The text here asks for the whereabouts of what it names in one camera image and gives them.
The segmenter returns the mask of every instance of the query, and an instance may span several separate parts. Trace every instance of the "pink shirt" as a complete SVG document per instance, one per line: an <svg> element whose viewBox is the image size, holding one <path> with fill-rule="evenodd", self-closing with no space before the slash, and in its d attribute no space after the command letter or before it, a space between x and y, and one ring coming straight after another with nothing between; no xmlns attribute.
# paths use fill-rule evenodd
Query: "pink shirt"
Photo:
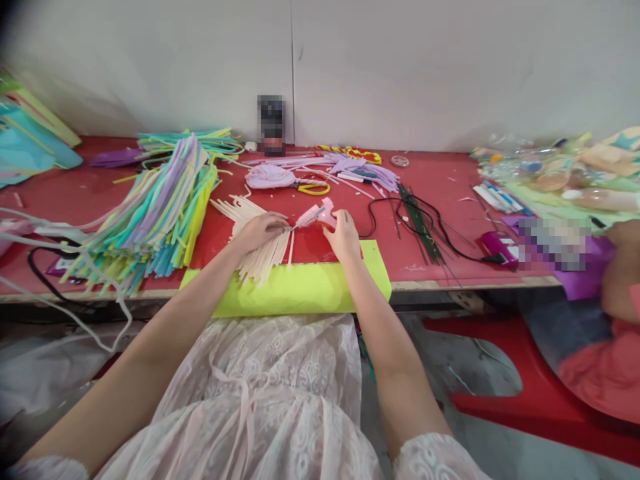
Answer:
<svg viewBox="0 0 640 480"><path fill-rule="evenodd" d="M640 285L630 288L640 313ZM640 424L640 325L611 324L613 340L590 345L560 365L564 384L593 408Z"/></svg>

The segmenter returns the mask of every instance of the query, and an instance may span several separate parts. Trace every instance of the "black cable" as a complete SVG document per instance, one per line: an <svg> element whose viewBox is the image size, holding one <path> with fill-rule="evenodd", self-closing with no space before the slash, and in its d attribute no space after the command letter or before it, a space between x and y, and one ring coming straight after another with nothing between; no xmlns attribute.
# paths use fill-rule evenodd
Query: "black cable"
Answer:
<svg viewBox="0 0 640 480"><path fill-rule="evenodd" d="M429 220L429 228L430 230L434 230L435 229L435 221L433 219L433 217L431 216L430 212L418 207L416 205L415 202L411 202L410 200L418 200L418 202L422 202L424 203L428 208L432 209L435 212L437 221L438 221L438 226L440 226L440 230L442 231L443 234L443 238L445 240L445 243L447 244L447 246L453 250L454 252L456 252L456 254L460 255L463 258L466 258L468 260L472 260L472 261L477 261L477 262L490 262L490 263L504 263L504 258L501 257L501 255L491 255L489 257L482 257L482 258L474 258L474 257L470 257L464 253L462 253L460 250L458 250L453 243L451 242L451 238L449 237L449 234L447 233L446 228L444 227L443 223L442 223L442 215L440 214L440 211L434 207L432 204L422 200L422 198L420 197L416 197L415 195L406 195L404 197L388 197L388 198L383 198L383 199L375 199L375 200L371 200L369 202L368 205L368 209L369 209L369 214L371 216L371 219L373 220L373 229L371 230L371 232L369 232L366 235L360 235L360 238L368 238L370 236L372 236L375 233L375 230L377 228L377 222L375 220L375 215L373 214L373 210L371 208L372 204L376 203L376 202L380 202L380 201L394 201L394 200L398 200L398 206L395 210L395 214L398 217L398 219L400 219L400 221L404 224L404 226L406 228L408 228L409 230L411 230L412 232L420 235L420 236L426 236L426 233L424 232L420 232L418 230L416 230L415 228L413 228L408 222L406 222L402 216L400 215L400 207L405 204L405 205L409 205L410 207L420 211L428 220Z"/></svg>
<svg viewBox="0 0 640 480"><path fill-rule="evenodd" d="M27 263L29 264L29 268L31 268L31 271L33 272L33 274L38 277L38 280L40 280L44 286L46 286L46 288L48 288L50 290L50 292L52 294L54 294L58 299L62 300L63 302L66 303L70 303L72 305L76 305L78 307L82 307L82 308L87 308L87 309L92 309L94 311L98 310L98 308L96 307L92 307L90 305L87 305L85 303L80 303L80 302L76 302L74 300L70 300L68 298L66 298L64 295L62 295L62 293L60 293L54 286L53 284L48 280L48 278L46 278L44 276L44 274L42 274L42 272L38 269L38 267L35 264L35 259L34 259L34 255L35 252L37 252L38 250L47 250L50 252L54 252L58 255L60 255L62 258L75 258L77 256L76 253L66 253L60 249L57 248L48 248L48 247L36 247L34 249L32 249L28 254L27 254Z"/></svg>

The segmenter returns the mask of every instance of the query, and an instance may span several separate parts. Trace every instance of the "hand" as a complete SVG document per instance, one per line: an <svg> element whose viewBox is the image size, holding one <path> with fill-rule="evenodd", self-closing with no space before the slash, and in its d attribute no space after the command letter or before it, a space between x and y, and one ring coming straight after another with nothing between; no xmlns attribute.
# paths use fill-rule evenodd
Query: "hand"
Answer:
<svg viewBox="0 0 640 480"><path fill-rule="evenodd" d="M640 220L616 222L607 230L611 243L618 248L636 248L640 251Z"/></svg>
<svg viewBox="0 0 640 480"><path fill-rule="evenodd" d="M242 255L246 255L284 233L289 228L286 220L287 216L282 213L263 213L259 217L252 218L229 245L238 248Z"/></svg>
<svg viewBox="0 0 640 480"><path fill-rule="evenodd" d="M346 210L333 212L333 216L338 220L335 232L331 233L326 227L322 227L322 230L329 240L335 256L338 257L340 263L350 259L360 259L360 237L353 224L353 218Z"/></svg>

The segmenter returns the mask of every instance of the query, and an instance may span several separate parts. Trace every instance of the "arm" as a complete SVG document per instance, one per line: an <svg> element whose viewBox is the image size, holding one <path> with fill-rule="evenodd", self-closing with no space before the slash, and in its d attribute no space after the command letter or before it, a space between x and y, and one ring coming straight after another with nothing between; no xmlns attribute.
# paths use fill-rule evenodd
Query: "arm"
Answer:
<svg viewBox="0 0 640 480"><path fill-rule="evenodd" d="M617 247L602 278L602 309L612 317L640 323L629 288L640 284L640 220L615 223L607 236Z"/></svg>
<svg viewBox="0 0 640 480"><path fill-rule="evenodd" d="M21 461L59 455L78 460L94 475L126 440L148 425L240 261L278 236L284 218L267 213L250 221L167 302L94 388Z"/></svg>
<svg viewBox="0 0 640 480"><path fill-rule="evenodd" d="M375 370L389 454L393 461L407 441L428 432L451 435L438 408L422 361L407 331L360 258L358 232L346 210L336 212L335 233L325 229L342 264L360 328Z"/></svg>

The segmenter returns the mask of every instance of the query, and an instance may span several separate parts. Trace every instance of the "yellow green foam sheet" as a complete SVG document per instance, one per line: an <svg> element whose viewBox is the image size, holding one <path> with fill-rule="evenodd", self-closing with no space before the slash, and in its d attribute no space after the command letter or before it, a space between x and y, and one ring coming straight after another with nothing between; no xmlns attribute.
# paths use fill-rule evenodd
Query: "yellow green foam sheet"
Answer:
<svg viewBox="0 0 640 480"><path fill-rule="evenodd" d="M391 282L375 240L361 240L363 259L385 298L391 296ZM188 269L180 284L184 288L200 270ZM339 263L278 265L269 280L258 288L249 280L242 287L238 273L212 317L257 317L303 313L354 312L345 272Z"/></svg>

